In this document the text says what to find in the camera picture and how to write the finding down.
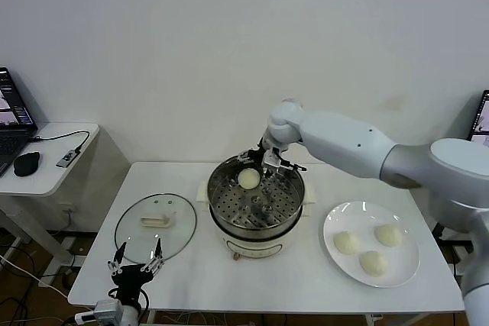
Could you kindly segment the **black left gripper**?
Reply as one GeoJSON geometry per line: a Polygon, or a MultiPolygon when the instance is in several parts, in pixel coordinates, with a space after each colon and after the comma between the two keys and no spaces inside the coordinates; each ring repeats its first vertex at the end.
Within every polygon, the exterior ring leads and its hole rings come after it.
{"type": "Polygon", "coordinates": [[[161,239],[148,263],[125,265],[121,267],[125,255],[126,243],[124,242],[115,252],[113,260],[107,262],[112,272],[112,281],[116,285],[115,297],[121,302],[137,302],[139,300],[142,286],[154,278],[164,264],[161,239]]]}

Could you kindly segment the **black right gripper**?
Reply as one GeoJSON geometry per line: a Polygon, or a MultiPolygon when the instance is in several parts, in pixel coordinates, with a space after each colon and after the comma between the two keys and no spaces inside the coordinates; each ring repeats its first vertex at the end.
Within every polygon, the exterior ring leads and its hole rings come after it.
{"type": "Polygon", "coordinates": [[[261,162],[264,176],[292,176],[306,171],[306,167],[295,163],[283,162],[281,154],[285,146],[274,139],[262,137],[259,142],[260,149],[250,149],[237,155],[240,162],[261,162]]]}

